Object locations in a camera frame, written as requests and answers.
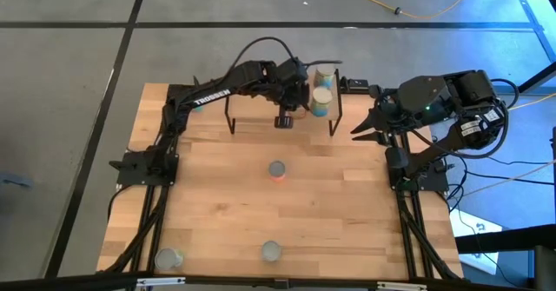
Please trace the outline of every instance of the gray floor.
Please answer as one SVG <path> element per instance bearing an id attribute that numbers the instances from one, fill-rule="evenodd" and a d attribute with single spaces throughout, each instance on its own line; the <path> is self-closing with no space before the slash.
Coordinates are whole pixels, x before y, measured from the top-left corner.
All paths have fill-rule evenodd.
<path id="1" fill-rule="evenodd" d="M 427 14 L 453 0 L 385 1 Z M 0 0 L 0 21 L 125 21 L 132 3 Z M 365 0 L 145 0 L 139 20 L 407 19 Z M 526 22 L 526 16 L 518 0 L 465 0 L 438 21 Z M 142 85 L 191 83 L 192 75 L 203 81 L 220 76 L 239 50 L 258 36 L 282 38 L 303 60 L 342 59 L 342 75 L 388 87 L 412 76 L 464 69 L 485 69 L 490 77 L 523 83 L 549 64 L 528 30 L 135 30 L 61 274 L 95 270 L 116 179 L 108 161 L 122 156 Z M 41 274 L 121 38 L 122 30 L 0 30 L 0 121 L 6 125 L 0 134 L 0 155 L 10 155 L 0 161 L 0 170 L 36 182 L 31 190 L 0 188 L 0 227 L 5 233 L 0 238 L 0 281 Z M 285 57 L 273 43 L 256 46 L 246 55 L 276 61 Z M 506 161 L 550 160 L 547 138 L 555 126 L 555 110 L 552 100 L 514 111 L 508 142 L 496 156 Z M 500 175 L 525 170 L 487 162 L 470 162 L 470 170 Z M 550 181 L 552 175 L 540 173 L 534 179 Z M 467 190 L 489 182 L 469 178 Z M 537 225 L 553 222 L 550 192 L 545 186 L 508 184 L 470 197 L 461 206 L 509 228 Z"/>

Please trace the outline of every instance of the yellow cable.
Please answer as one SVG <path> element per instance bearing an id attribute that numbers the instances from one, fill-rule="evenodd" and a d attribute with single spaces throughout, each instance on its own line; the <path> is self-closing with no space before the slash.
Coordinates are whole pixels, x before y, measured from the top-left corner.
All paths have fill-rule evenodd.
<path id="1" fill-rule="evenodd" d="M 380 1 L 378 1 L 378 0 L 368 0 L 368 1 L 373 2 L 373 3 L 376 3 L 376 4 L 378 4 L 378 5 L 380 5 L 380 6 L 384 7 L 384 8 L 387 8 L 387 9 L 391 10 L 391 11 L 394 12 L 394 13 L 395 13 L 395 11 L 396 11 L 396 8 L 391 7 L 391 6 L 389 6 L 389 5 L 385 4 L 385 3 L 382 3 L 382 2 L 380 2 Z M 432 15 L 430 15 L 430 16 L 416 16 L 416 15 L 413 15 L 413 14 L 406 13 L 406 12 L 404 12 L 404 11 L 402 11 L 402 10 L 400 10 L 400 14 L 405 15 L 406 17 L 411 17 L 411 18 L 431 19 L 431 18 L 439 17 L 439 16 L 441 16 L 442 14 L 444 14 L 444 13 L 450 11 L 451 9 L 453 9 L 453 7 L 455 7 L 456 5 L 458 5 L 458 3 L 460 3 L 460 2 L 461 2 L 461 0 L 456 0 L 456 1 L 455 1 L 452 5 L 450 5 L 449 7 L 445 8 L 444 10 L 442 10 L 442 11 L 436 13 L 436 14 L 432 14 Z"/>
<path id="2" fill-rule="evenodd" d="M 511 108 L 511 109 L 509 109 L 509 110 L 525 108 L 526 106 L 533 105 L 533 104 L 537 104 L 537 103 L 542 102 L 542 101 L 545 101 L 546 99 L 549 99 L 549 98 L 551 98 L 551 97 L 553 97 L 553 96 L 556 96 L 556 93 L 553 93 L 553 94 L 551 94 L 551 95 L 545 96 L 544 98 L 539 99 L 539 100 L 535 100 L 535 101 L 531 101 L 531 102 L 529 102 L 529 103 L 525 103 L 525 104 L 518 105 L 518 106 L 513 107 L 513 108 Z"/>

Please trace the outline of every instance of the butcher block tabletop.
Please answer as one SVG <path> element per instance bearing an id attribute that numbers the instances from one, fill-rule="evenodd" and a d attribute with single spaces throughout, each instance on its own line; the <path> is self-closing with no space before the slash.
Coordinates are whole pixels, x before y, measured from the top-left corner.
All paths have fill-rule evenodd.
<path id="1" fill-rule="evenodd" d="M 145 149 L 155 140 L 168 87 L 145 84 L 130 149 Z M 375 142 L 354 142 L 349 134 L 367 116 L 373 100 L 343 95 L 343 117 L 331 137 L 326 117 L 298 114 L 292 129 L 275 129 L 278 109 L 269 111 L 272 103 L 239 97 L 230 99 L 230 112 L 236 118 L 234 135 L 228 129 L 223 100 L 190 114 L 177 145 L 179 169 L 169 190 L 160 240 L 160 248 L 180 250 L 185 257 L 179 268 L 157 273 L 407 279 L 385 148 Z M 421 133 L 430 136 L 428 129 Z M 426 147 L 411 134 L 409 141 L 413 152 Z M 268 165 L 275 160 L 286 165 L 281 182 L 268 174 Z M 133 186 L 114 201 L 99 270 L 110 266 L 136 234 L 145 189 Z M 428 239 L 462 276 L 446 204 L 431 192 L 420 192 L 420 202 Z M 146 268 L 149 241 L 150 237 L 140 269 Z M 266 241 L 282 246 L 278 261 L 261 258 Z M 413 243 L 422 276 L 414 237 Z"/>

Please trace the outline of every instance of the concrete floor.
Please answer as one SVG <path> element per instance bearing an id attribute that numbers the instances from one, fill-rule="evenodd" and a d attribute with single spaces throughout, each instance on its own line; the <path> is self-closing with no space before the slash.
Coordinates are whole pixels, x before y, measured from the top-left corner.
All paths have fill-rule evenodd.
<path id="1" fill-rule="evenodd" d="M 126 21 L 133 1 L 0 0 L 0 21 Z M 453 0 L 388 1 L 427 14 Z M 139 20 L 407 21 L 365 0 L 144 0 Z M 527 19 L 518 0 L 465 0 L 438 21 Z M 342 75 L 387 87 L 412 76 L 463 69 L 485 69 L 490 77 L 523 83 L 549 64 L 536 36 L 528 30 L 135 30 L 61 274 L 95 270 L 106 207 L 116 180 L 108 161 L 122 156 L 142 85 L 191 83 L 192 75 L 203 81 L 219 76 L 239 50 L 258 36 L 280 37 L 302 60 L 342 59 Z M 4 230 L 0 281 L 36 278 L 42 273 L 121 38 L 122 30 L 0 30 L 0 155 L 10 155 L 0 160 L 0 170 L 36 182 L 31 190 L 0 188 L 0 228 Z M 279 46 L 263 43 L 245 57 L 280 61 L 286 56 Z M 508 143 L 497 157 L 506 161 L 551 159 L 546 139 L 554 126 L 551 116 L 555 110 L 556 102 L 550 101 L 515 111 Z M 531 145 L 512 144 L 519 140 Z M 489 172 L 511 174 L 508 168 L 483 164 L 470 166 L 482 173 L 488 166 Z M 512 172 L 524 170 L 516 168 Z M 550 181 L 552 177 L 545 173 L 533 179 Z M 470 181 L 467 189 L 489 182 Z M 462 209 L 509 228 L 553 222 L 549 188 L 506 187 L 466 199 Z M 487 209 L 493 202 L 497 209 Z"/>

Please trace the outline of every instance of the wooden table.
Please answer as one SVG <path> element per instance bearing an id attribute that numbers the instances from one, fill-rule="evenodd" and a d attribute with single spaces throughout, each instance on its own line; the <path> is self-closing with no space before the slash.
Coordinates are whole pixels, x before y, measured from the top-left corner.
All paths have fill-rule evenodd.
<path id="1" fill-rule="evenodd" d="M 153 142 L 167 89 L 167 84 L 145 85 L 131 149 Z M 218 101 L 192 113 L 180 137 L 179 173 L 169 191 L 160 248 L 177 248 L 186 256 L 181 268 L 164 274 L 406 279 L 385 148 L 354 142 L 349 134 L 367 116 L 372 99 L 342 96 L 343 118 L 334 137 L 326 121 L 310 114 L 295 120 L 293 129 L 275 129 L 277 110 L 262 115 L 269 103 L 241 101 L 250 105 L 247 113 L 234 109 L 234 135 L 223 114 L 225 102 Z M 425 147 L 415 137 L 409 141 L 413 151 Z M 287 166 L 283 182 L 268 177 L 273 160 Z M 145 187 L 137 186 L 116 198 L 98 269 L 111 265 L 136 234 L 144 195 Z M 462 275 L 446 204 L 434 193 L 420 197 L 429 240 Z M 261 245 L 269 240 L 283 246 L 282 258 L 274 263 L 261 260 Z M 423 275 L 419 244 L 413 243 Z M 148 247 L 149 238 L 141 268 Z"/>

